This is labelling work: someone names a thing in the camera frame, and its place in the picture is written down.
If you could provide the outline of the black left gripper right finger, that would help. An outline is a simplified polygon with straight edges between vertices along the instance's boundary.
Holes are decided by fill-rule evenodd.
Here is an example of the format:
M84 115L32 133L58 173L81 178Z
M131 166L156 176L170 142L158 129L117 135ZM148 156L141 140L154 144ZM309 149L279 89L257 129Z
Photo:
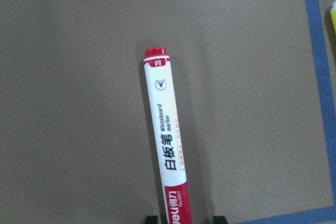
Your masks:
M226 218L224 216L214 216L213 224L226 224Z

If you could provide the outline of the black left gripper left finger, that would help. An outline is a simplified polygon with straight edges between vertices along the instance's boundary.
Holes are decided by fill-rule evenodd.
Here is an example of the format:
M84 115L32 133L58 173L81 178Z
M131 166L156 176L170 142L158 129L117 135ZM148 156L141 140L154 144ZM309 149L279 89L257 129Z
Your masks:
M145 224L158 224L158 216L146 216Z

